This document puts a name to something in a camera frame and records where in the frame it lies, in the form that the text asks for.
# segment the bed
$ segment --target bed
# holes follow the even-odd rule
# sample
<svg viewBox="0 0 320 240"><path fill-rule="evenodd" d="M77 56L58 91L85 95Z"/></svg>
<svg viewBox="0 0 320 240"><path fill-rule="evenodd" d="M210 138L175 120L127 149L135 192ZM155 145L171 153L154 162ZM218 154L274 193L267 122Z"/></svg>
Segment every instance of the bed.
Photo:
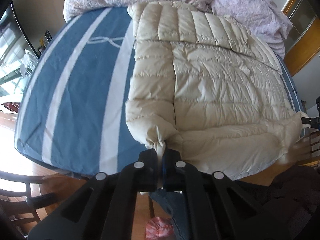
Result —
<svg viewBox="0 0 320 240"><path fill-rule="evenodd" d="M133 41L127 8L93 10L68 22L26 89L16 149L73 177L113 174L137 160L146 148L133 139L125 123ZM278 58L291 107L302 111L292 77Z"/></svg>

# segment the white stripe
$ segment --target white stripe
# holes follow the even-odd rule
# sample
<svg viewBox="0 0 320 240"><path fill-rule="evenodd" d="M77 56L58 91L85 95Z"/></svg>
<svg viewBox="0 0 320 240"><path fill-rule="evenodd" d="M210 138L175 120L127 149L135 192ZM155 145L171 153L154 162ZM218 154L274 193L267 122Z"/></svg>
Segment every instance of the white stripe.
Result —
<svg viewBox="0 0 320 240"><path fill-rule="evenodd" d="M52 153L52 139L54 134L54 128L56 125L58 110L60 108L63 93L66 89L70 74L82 52L90 39L93 32L97 29L102 20L106 17L111 8L105 9L90 25L87 29L77 46L74 48L70 58L68 59L66 66L64 67L61 76L59 78L58 84L54 90L52 100L49 107L49 112L47 116L47 121L44 128L44 137L42 144L42 160L45 163L51 164L51 153Z"/></svg>
<svg viewBox="0 0 320 240"><path fill-rule="evenodd" d="M302 111L302 110L301 110L301 107L300 107L299 99L298 99L298 97L297 97L296 90L295 90L295 88L294 88L294 86L293 86L293 84L292 84L292 82L291 82L290 76L288 75L287 70L285 69L285 67L284 67L284 72L285 72L285 74L287 75L287 77L288 77L288 79L289 79L289 82L290 82L290 84L291 84L292 88L294 89L294 91L293 91L293 92L294 92L294 95L295 95L296 100L297 100L297 103L298 103L299 111Z"/></svg>
<svg viewBox="0 0 320 240"><path fill-rule="evenodd" d="M291 97L291 94L290 94L290 90L289 90L289 88L288 88L288 86L287 86L287 83L284 81L284 78L283 78L282 75L280 75L280 78L282 79L282 82L284 83L285 87L287 88L287 91L288 91L288 93L289 93L289 98L290 98L290 100L291 100L292 108L293 108L294 112L296 112L296 109L295 109L295 107L294 107L294 103L293 103L293 101L292 101L292 97Z"/></svg>
<svg viewBox="0 0 320 240"><path fill-rule="evenodd" d="M99 171L108 174L117 172L121 113L133 42L131 21L115 62L103 118Z"/></svg>
<svg viewBox="0 0 320 240"><path fill-rule="evenodd" d="M23 104L21 104L21 107L19 109L19 115L18 115L18 120L17 120L17 124L16 124L16 132L15 132L15 136L14 136L14 145L15 147L17 147L17 140L18 138L20 138L20 134L21 134L21 129L22 129L22 124L23 124L23 119L24 116L26 114L26 108L31 96L31 92L33 90L33 87L36 83L36 80L39 76L39 74L41 73L41 70L44 66L44 64L47 62L49 56L51 55L52 51L55 49L55 47L57 46L57 44L59 43L59 41L62 39L62 37L66 34L66 32L75 24L75 22L81 17L81 15L73 18L70 23L59 33L59 35L54 39L54 41L52 42L52 44L49 46L49 48L46 50L45 54L43 55L43 57L41 58L38 66L36 67L35 72L32 75L32 78L30 80L28 89L24 92L24 96L23 96Z"/></svg>
<svg viewBox="0 0 320 240"><path fill-rule="evenodd" d="M291 87L294 89L294 95L295 95L296 100L297 100L297 103L298 103L298 108L299 108L300 111L302 111L302 110L301 110L301 107L300 107L300 102L299 102L298 97L297 97L296 90L295 90L295 88L294 88L294 86L293 86L293 84L292 84L292 82L291 82L291 79L290 79L290 76L289 76L289 74L288 74L288 72L287 72L287 69L286 69L286 67L284 66L284 64L282 63L282 61L279 59L279 56L278 56L278 55L276 55L276 56L278 57L278 60L279 60L280 64L282 65L283 70L284 70L285 74L287 75L287 77L288 77L288 79L289 79L289 82L290 82L290 84L291 84ZM290 96L291 101L292 101L292 97L291 97L291 93L290 93L290 90L289 90L289 89L288 89L288 92L289 92L289 96ZM292 101L292 107L293 107L293 110L296 112L293 101Z"/></svg>

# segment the metal bolt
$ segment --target metal bolt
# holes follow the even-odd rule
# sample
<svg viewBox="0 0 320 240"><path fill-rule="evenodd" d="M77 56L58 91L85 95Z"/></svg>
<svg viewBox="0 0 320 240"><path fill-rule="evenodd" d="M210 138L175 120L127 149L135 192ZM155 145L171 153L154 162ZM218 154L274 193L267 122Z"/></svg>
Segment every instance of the metal bolt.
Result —
<svg viewBox="0 0 320 240"><path fill-rule="evenodd" d="M176 166L177 166L178 168L183 168L183 167L186 166L186 163L183 162L183 161L178 161L178 162L176 162Z"/></svg>
<svg viewBox="0 0 320 240"><path fill-rule="evenodd" d="M136 169L140 169L144 166L143 162L135 162L133 165Z"/></svg>
<svg viewBox="0 0 320 240"><path fill-rule="evenodd" d="M99 172L96 175L96 180L104 180L107 177L107 175L104 172Z"/></svg>
<svg viewBox="0 0 320 240"><path fill-rule="evenodd" d="M213 176L216 178L216 179L223 179L224 177L224 174L220 171L217 171L213 174Z"/></svg>

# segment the wooden floor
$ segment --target wooden floor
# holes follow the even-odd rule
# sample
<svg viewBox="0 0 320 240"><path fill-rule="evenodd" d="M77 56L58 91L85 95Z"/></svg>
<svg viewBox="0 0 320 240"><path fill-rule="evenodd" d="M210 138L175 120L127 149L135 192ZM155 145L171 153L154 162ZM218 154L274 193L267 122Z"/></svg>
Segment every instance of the wooden floor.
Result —
<svg viewBox="0 0 320 240"><path fill-rule="evenodd" d="M0 170L21 175L53 175L54 171L48 170L42 166L39 166L29 159L19 154L13 147L14 139L14 116L10 118L2 118L0 113ZM308 142L300 141L287 155L289 160L277 161L264 171L258 174L243 178L242 181L260 184L268 186L273 181L274 177L281 172L288 169L296 161L296 156L301 155L303 148L307 147ZM46 185L41 186L41 193L56 192L60 196L60 200L68 198L78 188L85 183L84 180L78 180L69 178L60 174L54 175L53 179ZM25 185L23 183L8 182L0 179L0 188L11 191L24 191ZM32 185L32 195L36 196L40 194L40 188L38 185ZM37 212L41 219L47 216L47 213L51 213L58 205L52 205L45 209L39 209ZM160 217L169 217L161 207L154 202L155 215ZM145 238L145 226L150 220L148 195L137 195L137 203L134 215L134 223L132 230L132 240L144 240Z"/></svg>

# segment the quilted panel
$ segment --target quilted panel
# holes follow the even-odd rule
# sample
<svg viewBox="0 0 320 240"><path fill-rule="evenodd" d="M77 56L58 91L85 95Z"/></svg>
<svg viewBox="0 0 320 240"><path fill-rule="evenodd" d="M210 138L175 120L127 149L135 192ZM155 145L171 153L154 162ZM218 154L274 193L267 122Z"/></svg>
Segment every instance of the quilted panel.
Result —
<svg viewBox="0 0 320 240"><path fill-rule="evenodd" d="M203 172L257 173L299 138L295 113L267 44L228 17L182 3L130 9L136 65L126 122L161 157L164 140Z"/></svg>

